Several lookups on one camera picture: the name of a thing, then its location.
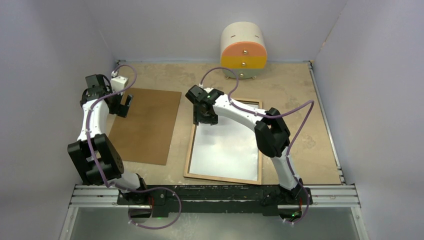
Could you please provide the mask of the brown backing board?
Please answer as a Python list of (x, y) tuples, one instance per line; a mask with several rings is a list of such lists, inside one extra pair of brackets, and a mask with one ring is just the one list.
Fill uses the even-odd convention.
[(167, 163), (181, 92), (130, 88), (132, 101), (125, 118), (116, 117), (108, 138), (127, 162)]

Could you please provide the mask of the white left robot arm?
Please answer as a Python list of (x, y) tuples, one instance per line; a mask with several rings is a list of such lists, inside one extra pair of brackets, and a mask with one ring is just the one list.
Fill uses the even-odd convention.
[(125, 171), (123, 160), (105, 133), (108, 115), (126, 118), (133, 96), (121, 103), (129, 80), (113, 71), (111, 79), (103, 74), (85, 78), (80, 106), (83, 120), (76, 142), (67, 146), (70, 156), (84, 185), (117, 187), (120, 193), (138, 205), (146, 203), (149, 191), (143, 178)]

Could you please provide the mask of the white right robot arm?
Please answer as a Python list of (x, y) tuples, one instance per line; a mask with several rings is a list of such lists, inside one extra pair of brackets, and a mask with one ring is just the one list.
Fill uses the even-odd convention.
[(223, 91), (193, 85), (185, 94), (193, 105), (195, 125), (216, 125), (220, 117), (226, 117), (254, 132), (258, 150), (272, 161), (278, 177), (282, 200), (311, 202), (311, 194), (296, 173), (290, 148), (291, 132), (276, 108), (269, 110), (250, 107)]

